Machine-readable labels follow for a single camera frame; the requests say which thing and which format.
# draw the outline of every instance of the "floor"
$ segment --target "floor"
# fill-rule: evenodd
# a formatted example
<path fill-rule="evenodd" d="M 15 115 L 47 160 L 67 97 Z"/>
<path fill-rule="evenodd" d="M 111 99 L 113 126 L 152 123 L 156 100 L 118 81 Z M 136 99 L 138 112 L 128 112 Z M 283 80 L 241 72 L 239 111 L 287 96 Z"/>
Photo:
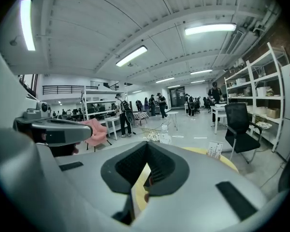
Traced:
<path fill-rule="evenodd" d="M 175 110 L 178 111 L 177 123 L 178 130 L 171 122 L 168 125 L 169 135 L 171 136 L 171 144 L 178 147 L 198 147 L 208 148 L 210 141 L 223 143 L 223 155 L 230 158 L 230 151 L 232 147 L 227 143 L 224 136 L 226 133 L 226 127 L 223 125 L 218 126 L 217 134 L 214 134 L 214 128 L 212 127 L 212 115 L 207 110 L 201 110 L 200 114 L 190 117 L 185 115 L 184 109 Z M 135 126 L 132 130 L 136 135 L 132 137 L 121 138 L 120 131 L 117 131 L 118 140 L 114 138 L 114 134 L 111 133 L 111 137 L 108 140 L 113 144 L 109 145 L 105 143 L 96 147 L 96 151 L 111 149 L 132 142 L 146 140 L 146 133 L 143 129 L 157 129 L 161 130 L 161 124 L 167 123 L 167 120 L 160 120 L 161 116 L 150 117 L 142 120 L 142 127 Z M 87 144 L 82 142 L 77 146 L 79 154 L 94 152 L 94 148 L 89 146 L 86 150 Z M 273 198 L 277 194 L 278 180 L 284 167 L 283 160 L 276 153 L 271 152 L 271 145 L 262 140 L 260 152 L 256 153 L 254 160 L 247 164 L 241 154 L 233 154 L 232 162 L 237 167 L 240 174 L 251 180 L 255 185 L 259 186 L 268 199 Z M 245 156 L 250 158 L 253 152 L 246 152 Z"/>

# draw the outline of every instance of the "black pants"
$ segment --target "black pants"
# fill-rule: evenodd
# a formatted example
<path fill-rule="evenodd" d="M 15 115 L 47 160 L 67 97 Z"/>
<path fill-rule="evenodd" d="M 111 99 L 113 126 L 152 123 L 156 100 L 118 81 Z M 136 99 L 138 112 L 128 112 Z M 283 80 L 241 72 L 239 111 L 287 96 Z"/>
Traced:
<path fill-rule="evenodd" d="M 188 109 L 189 109 L 189 115 L 194 116 L 194 110 L 191 110 L 190 106 L 188 106 Z"/>
<path fill-rule="evenodd" d="M 165 105 L 160 106 L 160 112 L 162 114 L 162 118 L 167 117 L 166 113 L 165 113 Z"/>
<path fill-rule="evenodd" d="M 156 108 L 155 108 L 155 104 L 151 104 L 150 107 L 151 107 L 151 115 L 152 115 L 152 116 L 156 116 Z"/>
<path fill-rule="evenodd" d="M 213 112 L 213 122 L 216 121 L 216 114 Z"/>
<path fill-rule="evenodd" d="M 131 134 L 131 124 L 129 123 L 126 113 L 122 113 L 120 115 L 120 127 L 121 127 L 121 135 L 126 134 L 126 129 L 125 129 L 125 122 L 127 123 L 128 126 L 128 134 Z"/>

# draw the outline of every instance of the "fluorescent light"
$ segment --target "fluorescent light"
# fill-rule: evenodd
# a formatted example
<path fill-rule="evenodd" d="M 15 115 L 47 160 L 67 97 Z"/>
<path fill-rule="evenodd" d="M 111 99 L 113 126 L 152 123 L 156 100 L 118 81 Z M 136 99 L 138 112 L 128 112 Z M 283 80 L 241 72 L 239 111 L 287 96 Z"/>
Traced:
<path fill-rule="evenodd" d="M 31 30 L 31 0 L 21 0 L 20 2 L 20 20 L 28 51 L 35 51 L 32 30 Z"/>
<path fill-rule="evenodd" d="M 191 72 L 190 75 L 204 73 L 204 72 L 211 72 L 211 71 L 213 71 L 213 70 L 206 70 L 206 71 L 199 71 L 199 72 Z"/>
<path fill-rule="evenodd" d="M 201 82 L 205 82 L 205 80 L 195 81 L 195 82 L 191 82 L 191 83 L 201 83 Z"/>
<path fill-rule="evenodd" d="M 180 85 L 170 86 L 168 88 L 179 87 Z"/>
<path fill-rule="evenodd" d="M 235 31 L 235 29 L 236 29 L 235 23 L 218 23 L 185 29 L 185 33 L 186 35 L 191 35 L 195 33 L 204 33 L 204 32 Z"/>
<path fill-rule="evenodd" d="M 172 80 L 172 79 L 174 79 L 174 77 L 167 78 L 167 79 L 160 80 L 160 81 L 156 81 L 156 83 L 161 83 L 161 82 L 169 81 L 169 80 Z"/>
<path fill-rule="evenodd" d="M 117 62 L 116 65 L 121 67 L 146 51 L 147 51 L 147 48 L 144 45 L 142 45 L 139 48 L 135 49 L 133 52 L 126 55 L 122 60 Z"/>

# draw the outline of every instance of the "bottle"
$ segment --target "bottle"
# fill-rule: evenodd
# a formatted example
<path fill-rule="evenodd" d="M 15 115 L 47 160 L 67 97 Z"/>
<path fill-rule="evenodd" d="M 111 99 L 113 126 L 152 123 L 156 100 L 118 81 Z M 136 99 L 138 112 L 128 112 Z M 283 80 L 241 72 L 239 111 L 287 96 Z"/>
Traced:
<path fill-rule="evenodd" d="M 171 137 L 169 136 L 168 126 L 162 124 L 162 131 L 159 134 L 160 143 L 169 145 L 171 143 Z"/>

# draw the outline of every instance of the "black railing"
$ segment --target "black railing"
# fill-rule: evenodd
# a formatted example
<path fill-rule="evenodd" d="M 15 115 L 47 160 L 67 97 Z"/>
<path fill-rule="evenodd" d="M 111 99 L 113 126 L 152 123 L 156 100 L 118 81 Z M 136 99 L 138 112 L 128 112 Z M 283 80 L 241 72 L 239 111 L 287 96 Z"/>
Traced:
<path fill-rule="evenodd" d="M 98 89 L 96 86 L 86 86 L 89 89 Z M 43 94 L 72 94 L 81 93 L 84 90 L 84 86 L 69 86 L 69 85 L 59 85 L 59 86 L 43 86 Z"/>
<path fill-rule="evenodd" d="M 111 90 L 118 90 L 119 89 L 119 83 L 115 83 L 114 85 L 112 85 L 112 86 L 109 86 L 109 89 L 111 89 Z"/>

